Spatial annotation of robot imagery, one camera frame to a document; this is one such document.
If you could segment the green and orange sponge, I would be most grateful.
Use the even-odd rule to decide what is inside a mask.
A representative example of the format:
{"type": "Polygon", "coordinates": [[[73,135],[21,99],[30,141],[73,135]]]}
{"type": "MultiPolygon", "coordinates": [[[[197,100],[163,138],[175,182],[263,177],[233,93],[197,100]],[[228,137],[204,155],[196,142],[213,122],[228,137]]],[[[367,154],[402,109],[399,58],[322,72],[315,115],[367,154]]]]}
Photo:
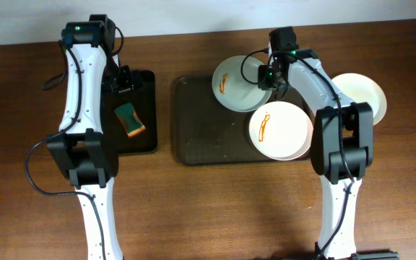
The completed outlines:
{"type": "Polygon", "coordinates": [[[128,138],[132,138],[146,129],[146,126],[138,117],[137,112],[131,103],[118,106],[114,112],[123,125],[128,138]]]}

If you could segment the cream white plate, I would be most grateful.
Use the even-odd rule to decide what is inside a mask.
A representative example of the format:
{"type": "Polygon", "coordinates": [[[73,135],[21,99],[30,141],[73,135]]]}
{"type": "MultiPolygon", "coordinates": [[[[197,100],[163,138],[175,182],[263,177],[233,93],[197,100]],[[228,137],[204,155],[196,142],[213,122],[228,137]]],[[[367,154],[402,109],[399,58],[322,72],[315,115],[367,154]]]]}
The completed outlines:
{"type": "Polygon", "coordinates": [[[374,80],[362,74],[344,73],[334,77],[332,81],[356,103],[367,102],[372,107],[374,125],[383,119],[387,110],[387,99],[374,80]]]}

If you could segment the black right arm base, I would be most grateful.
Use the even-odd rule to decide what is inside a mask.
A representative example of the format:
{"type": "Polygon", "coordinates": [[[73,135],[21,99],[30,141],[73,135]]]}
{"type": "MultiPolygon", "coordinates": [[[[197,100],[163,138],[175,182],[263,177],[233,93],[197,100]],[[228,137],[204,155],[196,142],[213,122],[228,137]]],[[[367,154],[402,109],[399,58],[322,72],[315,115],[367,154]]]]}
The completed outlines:
{"type": "Polygon", "coordinates": [[[353,253],[351,256],[342,259],[325,257],[321,252],[319,245],[315,242],[315,260],[399,260],[399,254],[396,252],[376,252],[376,253],[353,253]]]}

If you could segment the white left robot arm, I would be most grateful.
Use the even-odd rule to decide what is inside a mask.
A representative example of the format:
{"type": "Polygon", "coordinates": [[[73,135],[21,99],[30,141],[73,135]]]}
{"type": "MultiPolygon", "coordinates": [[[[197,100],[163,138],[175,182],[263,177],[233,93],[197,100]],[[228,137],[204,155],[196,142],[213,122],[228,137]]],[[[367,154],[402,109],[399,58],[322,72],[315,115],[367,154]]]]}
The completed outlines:
{"type": "Polygon", "coordinates": [[[81,203],[89,259],[124,257],[113,213],[118,153],[103,131],[103,94],[137,90],[143,79],[138,70],[120,65],[114,48],[118,31],[105,14],[69,22],[61,31],[66,71],[60,78],[67,80],[66,105],[60,133],[47,147],[81,203]]]}

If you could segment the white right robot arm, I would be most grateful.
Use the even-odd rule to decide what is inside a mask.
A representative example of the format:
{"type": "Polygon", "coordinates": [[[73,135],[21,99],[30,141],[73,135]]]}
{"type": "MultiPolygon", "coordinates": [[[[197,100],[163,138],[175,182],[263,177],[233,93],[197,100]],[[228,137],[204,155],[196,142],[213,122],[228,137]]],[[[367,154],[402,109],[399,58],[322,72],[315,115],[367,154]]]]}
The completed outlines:
{"type": "Polygon", "coordinates": [[[269,50],[268,74],[294,87],[315,116],[310,158],[322,187],[321,232],[315,259],[366,259],[355,246],[355,209],[365,172],[373,162],[373,110],[330,80],[311,49],[269,50]]]}

